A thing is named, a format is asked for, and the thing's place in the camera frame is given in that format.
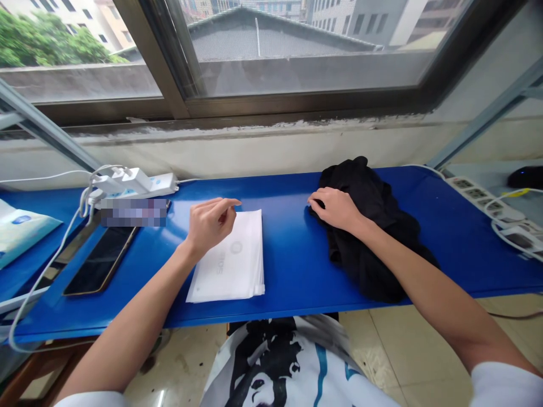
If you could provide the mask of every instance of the computer mouse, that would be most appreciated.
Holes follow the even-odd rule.
[[[507,178],[511,188],[543,189],[543,166],[522,167]]]

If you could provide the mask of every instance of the person's right hand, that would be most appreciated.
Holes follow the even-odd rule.
[[[215,198],[191,206],[191,217],[187,243],[197,254],[203,256],[230,234],[236,219],[237,199]]]
[[[325,209],[315,200],[321,200]],[[319,188],[311,194],[307,202],[324,222],[349,233],[359,224],[358,221],[368,221],[368,218],[358,211],[351,196],[339,189]]]

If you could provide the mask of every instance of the white shirt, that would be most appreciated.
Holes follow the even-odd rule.
[[[343,327],[325,315],[253,321],[221,347],[201,400],[216,406],[398,404],[372,384],[349,355]],[[543,379],[484,362],[472,372],[471,407],[542,407]],[[116,392],[72,395],[57,407],[128,406]]]

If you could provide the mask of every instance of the blue tabletop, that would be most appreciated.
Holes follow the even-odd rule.
[[[490,229],[489,219],[441,178],[418,167],[376,171],[392,185],[400,207],[419,220],[420,239],[443,271],[472,296],[543,289],[543,265],[520,258]],[[325,230],[306,209],[307,197],[317,188],[319,177],[320,173],[291,174],[182,184],[171,196],[167,226],[139,232],[105,292],[63,297],[64,288],[104,233],[99,228],[21,322],[18,341],[102,332],[186,237],[189,207],[217,196],[242,200],[240,210],[262,209],[266,293],[249,300],[188,304],[190,276],[166,327],[386,306],[363,297],[328,260]]]
[[[0,270],[0,302],[26,294],[36,282],[43,268],[58,250],[62,236],[68,229],[72,216],[79,207],[82,189],[44,190],[31,192],[0,192],[0,199],[17,209],[24,209],[61,220],[63,223],[28,249],[25,253]],[[84,219],[74,221],[69,243]]]

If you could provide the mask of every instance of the tiled floor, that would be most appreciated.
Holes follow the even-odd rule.
[[[524,315],[543,309],[543,296],[522,295],[480,300],[488,311]],[[469,375],[446,344],[413,306],[341,313],[351,352],[366,376],[401,406],[467,406]],[[543,371],[543,318],[497,319],[524,355]],[[138,375],[126,391],[133,406],[197,406],[225,325],[177,330],[157,364]]]

